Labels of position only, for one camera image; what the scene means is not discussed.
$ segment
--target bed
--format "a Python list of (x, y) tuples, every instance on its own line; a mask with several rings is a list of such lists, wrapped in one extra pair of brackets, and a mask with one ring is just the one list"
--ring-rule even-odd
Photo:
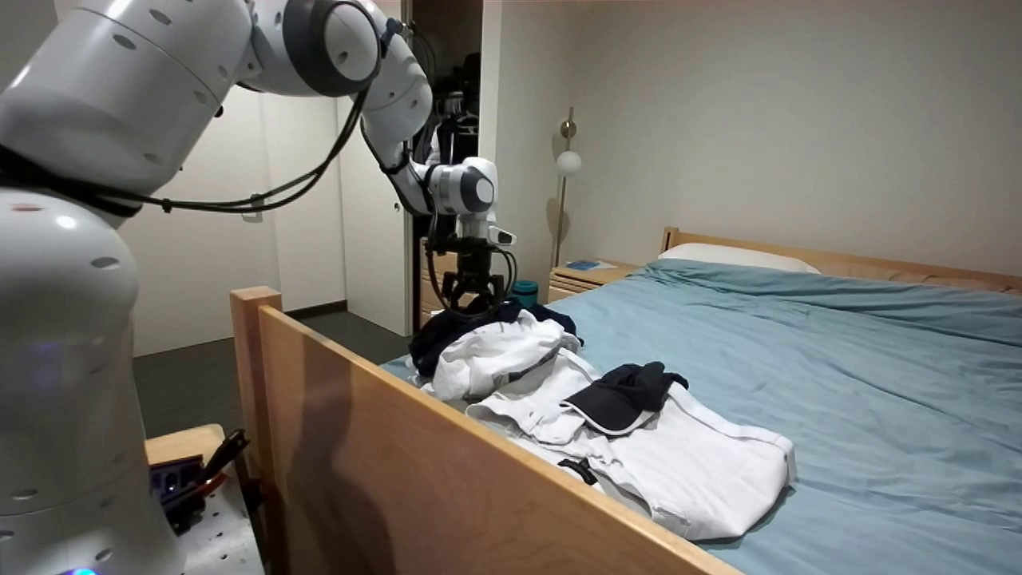
[(689, 542), (250, 288), (244, 473), (273, 571), (1020, 569), (1022, 279), (666, 233), (688, 244), (824, 275), (654, 260), (557, 309), (602, 371), (666, 360), (717, 414), (792, 437), (798, 480), (750, 533)]

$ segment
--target mattress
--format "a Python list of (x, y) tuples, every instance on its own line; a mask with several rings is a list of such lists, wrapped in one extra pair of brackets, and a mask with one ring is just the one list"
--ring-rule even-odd
[(554, 306), (599, 371), (666, 360), (720, 415), (795, 440), (798, 480), (750, 533), (704, 542), (720, 558), (1020, 569), (1022, 298), (654, 262)]

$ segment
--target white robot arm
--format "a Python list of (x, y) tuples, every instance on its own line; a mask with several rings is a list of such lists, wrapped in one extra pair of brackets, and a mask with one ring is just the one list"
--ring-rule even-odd
[(232, 84), (358, 95), (403, 205), (461, 218), (452, 298), (501, 292), (494, 171), (413, 159), (432, 89), (375, 5), (83, 0), (0, 93), (0, 571), (181, 569), (146, 491), (139, 271), (116, 223), (176, 175)]

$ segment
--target wooden footboard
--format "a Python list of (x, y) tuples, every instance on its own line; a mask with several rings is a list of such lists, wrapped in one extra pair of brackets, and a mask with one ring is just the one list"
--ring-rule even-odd
[(275, 575), (734, 571), (277, 309), (232, 294)]

